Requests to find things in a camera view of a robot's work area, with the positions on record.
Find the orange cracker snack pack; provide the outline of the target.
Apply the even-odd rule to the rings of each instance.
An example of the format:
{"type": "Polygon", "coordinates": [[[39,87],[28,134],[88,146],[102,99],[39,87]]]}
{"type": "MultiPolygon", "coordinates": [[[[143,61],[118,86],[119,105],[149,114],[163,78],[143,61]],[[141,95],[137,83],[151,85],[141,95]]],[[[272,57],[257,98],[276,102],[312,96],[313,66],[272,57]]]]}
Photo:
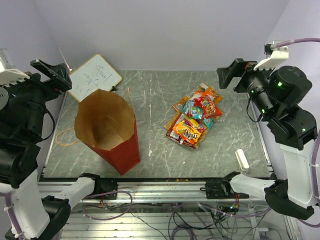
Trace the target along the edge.
{"type": "Polygon", "coordinates": [[[200,98],[200,97],[208,97],[210,98],[212,101],[214,101],[217,96],[210,90],[206,90],[206,91],[195,91],[193,96],[191,97],[192,99],[196,99],[196,98],[200,98]]]}

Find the orange chip bag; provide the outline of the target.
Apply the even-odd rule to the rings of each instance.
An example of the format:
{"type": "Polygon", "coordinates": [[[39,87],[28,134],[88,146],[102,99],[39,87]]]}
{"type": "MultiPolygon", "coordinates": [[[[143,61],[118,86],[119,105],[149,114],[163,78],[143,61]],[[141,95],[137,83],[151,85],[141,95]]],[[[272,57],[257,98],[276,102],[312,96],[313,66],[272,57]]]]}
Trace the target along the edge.
{"type": "Polygon", "coordinates": [[[200,96],[204,92],[211,92],[213,94],[214,103],[218,104],[223,97],[210,85],[201,82],[194,91],[191,91],[184,97],[182,97],[177,103],[175,103],[172,107],[175,111],[181,111],[189,99],[192,99],[193,96],[200,96]]]}

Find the red foil snack pack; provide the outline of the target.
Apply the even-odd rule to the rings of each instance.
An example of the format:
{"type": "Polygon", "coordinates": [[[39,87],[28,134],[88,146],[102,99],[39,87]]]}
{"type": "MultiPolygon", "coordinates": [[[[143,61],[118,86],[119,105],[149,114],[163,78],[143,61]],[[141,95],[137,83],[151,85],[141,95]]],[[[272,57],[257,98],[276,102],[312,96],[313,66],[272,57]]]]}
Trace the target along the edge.
{"type": "Polygon", "coordinates": [[[215,118],[223,115],[221,110],[214,103],[214,98],[210,95],[197,97],[194,101],[196,106],[203,109],[205,118],[215,118]]]}

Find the teal candy snack pack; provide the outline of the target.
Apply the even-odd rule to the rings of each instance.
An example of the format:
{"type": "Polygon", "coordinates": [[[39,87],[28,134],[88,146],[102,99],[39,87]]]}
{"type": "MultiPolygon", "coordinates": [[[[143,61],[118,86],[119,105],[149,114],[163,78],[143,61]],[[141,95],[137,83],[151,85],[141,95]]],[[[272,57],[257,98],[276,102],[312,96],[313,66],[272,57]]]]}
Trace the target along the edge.
{"type": "Polygon", "coordinates": [[[196,105],[194,99],[187,100],[181,112],[190,118],[202,121],[205,124],[205,126],[209,129],[213,125],[213,119],[205,117],[204,110],[199,105],[196,105]]]}

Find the red paper bag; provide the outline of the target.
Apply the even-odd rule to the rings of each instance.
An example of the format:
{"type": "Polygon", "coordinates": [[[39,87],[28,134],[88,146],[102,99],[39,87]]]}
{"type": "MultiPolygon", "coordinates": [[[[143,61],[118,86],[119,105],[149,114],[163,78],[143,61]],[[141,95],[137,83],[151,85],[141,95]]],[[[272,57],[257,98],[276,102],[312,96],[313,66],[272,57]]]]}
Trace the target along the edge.
{"type": "Polygon", "coordinates": [[[78,103],[75,136],[124,175],[140,161],[137,121],[130,89],[123,95],[97,89],[78,103]]]}

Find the yellow chocolate candy pack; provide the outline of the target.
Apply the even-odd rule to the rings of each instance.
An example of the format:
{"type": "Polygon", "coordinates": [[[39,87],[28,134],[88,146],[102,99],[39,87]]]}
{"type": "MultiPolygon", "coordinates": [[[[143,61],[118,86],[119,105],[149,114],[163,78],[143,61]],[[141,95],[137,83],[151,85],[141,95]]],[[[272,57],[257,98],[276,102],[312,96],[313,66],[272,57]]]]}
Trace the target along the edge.
{"type": "Polygon", "coordinates": [[[201,134],[203,133],[203,132],[202,133],[199,133],[199,132],[191,133],[188,130],[185,132],[182,132],[182,133],[178,132],[177,130],[174,130],[174,131],[177,135],[181,136],[184,140],[186,140],[190,144],[195,144],[199,140],[201,134]]]}

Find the yellow chip bag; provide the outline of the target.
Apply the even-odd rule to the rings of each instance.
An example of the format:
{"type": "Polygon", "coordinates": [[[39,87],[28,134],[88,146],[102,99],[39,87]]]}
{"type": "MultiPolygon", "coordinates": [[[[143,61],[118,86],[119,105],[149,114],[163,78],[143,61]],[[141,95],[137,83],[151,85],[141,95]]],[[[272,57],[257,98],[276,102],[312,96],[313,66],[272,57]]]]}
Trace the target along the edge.
{"type": "Polygon", "coordinates": [[[164,128],[167,130],[166,137],[168,139],[174,141],[177,144],[184,145],[184,146],[186,146],[186,147],[188,147],[190,149],[193,149],[193,150],[197,149],[197,148],[199,148],[200,144],[205,140],[205,138],[208,135],[210,129],[208,127],[205,127],[204,132],[199,137],[199,140],[194,144],[188,143],[187,141],[182,139],[180,136],[174,136],[174,134],[172,134],[172,136],[171,136],[171,133],[174,132],[173,131],[173,125],[177,122],[177,120],[181,116],[181,114],[182,114],[181,111],[177,111],[172,116],[172,118],[164,125],[164,128]]]}

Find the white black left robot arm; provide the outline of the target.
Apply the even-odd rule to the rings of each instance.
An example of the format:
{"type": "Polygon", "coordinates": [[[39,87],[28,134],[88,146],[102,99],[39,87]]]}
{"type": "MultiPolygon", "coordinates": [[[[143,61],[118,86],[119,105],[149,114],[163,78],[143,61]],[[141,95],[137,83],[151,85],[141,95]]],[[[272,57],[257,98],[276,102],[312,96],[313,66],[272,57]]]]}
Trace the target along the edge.
{"type": "Polygon", "coordinates": [[[0,194],[11,221],[8,240],[50,240],[66,224],[82,199],[98,198],[101,178],[83,173],[57,195],[42,197],[38,188],[37,156],[46,103],[72,88],[68,67],[40,59],[30,65],[37,73],[24,73],[1,59],[0,72],[0,194]]]}

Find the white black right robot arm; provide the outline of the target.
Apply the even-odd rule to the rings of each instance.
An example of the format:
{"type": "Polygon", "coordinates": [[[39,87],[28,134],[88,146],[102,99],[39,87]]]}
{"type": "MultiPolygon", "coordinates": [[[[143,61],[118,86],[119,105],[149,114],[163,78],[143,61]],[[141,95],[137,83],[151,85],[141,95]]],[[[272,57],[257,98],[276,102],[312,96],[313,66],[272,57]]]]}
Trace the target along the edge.
{"type": "Polygon", "coordinates": [[[295,66],[261,70],[257,66],[255,61],[237,58],[219,67],[219,87],[225,89],[233,78],[239,78],[234,91],[248,94],[259,110],[258,119],[266,122],[282,151],[287,178],[263,180],[234,171],[223,178],[220,192],[226,198],[250,195],[266,201],[279,214],[307,220],[319,199],[315,183],[319,138],[315,117],[299,103],[312,82],[295,66]]]}

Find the white block on table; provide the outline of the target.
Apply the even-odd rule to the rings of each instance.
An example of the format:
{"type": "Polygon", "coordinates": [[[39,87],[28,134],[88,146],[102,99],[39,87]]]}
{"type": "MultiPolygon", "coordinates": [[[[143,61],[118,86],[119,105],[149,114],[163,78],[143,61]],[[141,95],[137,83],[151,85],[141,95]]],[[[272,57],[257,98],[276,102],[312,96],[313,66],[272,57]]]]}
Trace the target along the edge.
{"type": "Polygon", "coordinates": [[[238,161],[239,167],[241,171],[247,172],[250,169],[250,165],[248,163],[248,160],[245,156],[245,153],[242,149],[237,149],[235,151],[235,156],[238,161]]]}

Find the small whiteboard yellow frame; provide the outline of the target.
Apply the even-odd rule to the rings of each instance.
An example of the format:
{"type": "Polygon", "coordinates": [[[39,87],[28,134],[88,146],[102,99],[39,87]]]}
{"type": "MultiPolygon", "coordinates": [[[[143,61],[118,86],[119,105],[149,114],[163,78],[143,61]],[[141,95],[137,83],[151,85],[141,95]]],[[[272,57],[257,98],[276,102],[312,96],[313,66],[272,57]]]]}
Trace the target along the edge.
{"type": "Polygon", "coordinates": [[[78,102],[84,100],[97,89],[111,91],[123,79],[99,53],[72,71],[69,77],[72,81],[72,88],[68,93],[78,102]]]}

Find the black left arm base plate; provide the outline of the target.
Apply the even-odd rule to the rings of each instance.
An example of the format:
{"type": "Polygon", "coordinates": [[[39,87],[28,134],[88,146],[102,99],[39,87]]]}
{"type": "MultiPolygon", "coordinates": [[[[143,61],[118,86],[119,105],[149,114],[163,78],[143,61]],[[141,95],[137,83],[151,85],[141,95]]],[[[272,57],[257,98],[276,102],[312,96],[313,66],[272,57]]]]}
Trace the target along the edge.
{"type": "MultiPolygon", "coordinates": [[[[103,193],[114,192],[117,190],[118,190],[118,183],[116,181],[101,178],[100,180],[98,180],[97,186],[94,187],[93,194],[103,194],[103,193]]],[[[99,197],[103,198],[104,200],[115,200],[117,198],[117,193],[112,193],[109,195],[104,195],[99,197]]]]}

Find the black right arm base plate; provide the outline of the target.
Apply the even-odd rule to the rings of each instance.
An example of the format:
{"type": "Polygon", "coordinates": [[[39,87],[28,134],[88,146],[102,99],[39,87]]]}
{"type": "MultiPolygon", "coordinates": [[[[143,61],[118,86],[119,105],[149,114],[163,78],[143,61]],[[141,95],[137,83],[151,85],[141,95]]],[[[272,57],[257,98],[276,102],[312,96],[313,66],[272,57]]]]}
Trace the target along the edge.
{"type": "Polygon", "coordinates": [[[244,193],[237,194],[231,191],[227,183],[222,178],[210,178],[200,187],[200,191],[205,192],[206,198],[213,199],[248,199],[249,196],[244,193]]]}

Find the aluminium rail frame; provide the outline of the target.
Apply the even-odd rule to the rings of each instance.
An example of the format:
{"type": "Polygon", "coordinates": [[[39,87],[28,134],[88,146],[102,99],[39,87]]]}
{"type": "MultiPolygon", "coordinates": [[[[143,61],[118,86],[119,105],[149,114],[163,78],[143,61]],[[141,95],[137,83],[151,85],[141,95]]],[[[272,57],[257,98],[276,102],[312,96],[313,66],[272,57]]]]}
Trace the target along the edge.
{"type": "Polygon", "coordinates": [[[115,181],[115,200],[84,199],[59,240],[300,240],[296,220],[249,196],[207,199],[205,181],[115,181]]]}

